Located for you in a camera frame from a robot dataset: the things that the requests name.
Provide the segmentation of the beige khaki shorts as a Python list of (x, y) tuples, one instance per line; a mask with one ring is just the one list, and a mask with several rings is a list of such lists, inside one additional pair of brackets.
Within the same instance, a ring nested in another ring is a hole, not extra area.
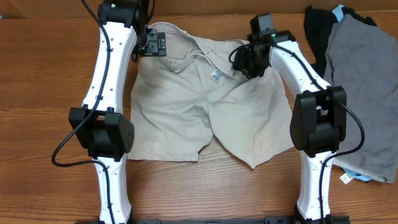
[(248, 79), (228, 60), (242, 40), (216, 41), (156, 22), (167, 54), (143, 57), (131, 92), (129, 159), (197, 161), (213, 138), (249, 167), (290, 149), (292, 112), (277, 70)]

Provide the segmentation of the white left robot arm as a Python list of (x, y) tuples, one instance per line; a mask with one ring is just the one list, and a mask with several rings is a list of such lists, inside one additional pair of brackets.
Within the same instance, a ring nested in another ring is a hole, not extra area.
[(150, 29), (151, 1), (103, 1), (94, 14), (99, 47), (90, 88), (69, 122), (88, 151), (98, 176), (101, 211), (98, 223), (131, 223), (126, 161), (134, 125), (123, 115), (123, 91), (130, 61), (165, 56), (165, 35)]

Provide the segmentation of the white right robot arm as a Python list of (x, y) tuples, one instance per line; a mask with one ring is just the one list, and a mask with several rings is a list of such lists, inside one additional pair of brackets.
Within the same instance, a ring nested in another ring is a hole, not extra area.
[(300, 195), (292, 216), (265, 217), (265, 223), (349, 223), (333, 216), (328, 194), (333, 157), (346, 134), (346, 92), (319, 77), (288, 30), (278, 31), (270, 14), (250, 21), (248, 44), (229, 55), (233, 68), (248, 79), (276, 69), (295, 96), (290, 137), (300, 152)]

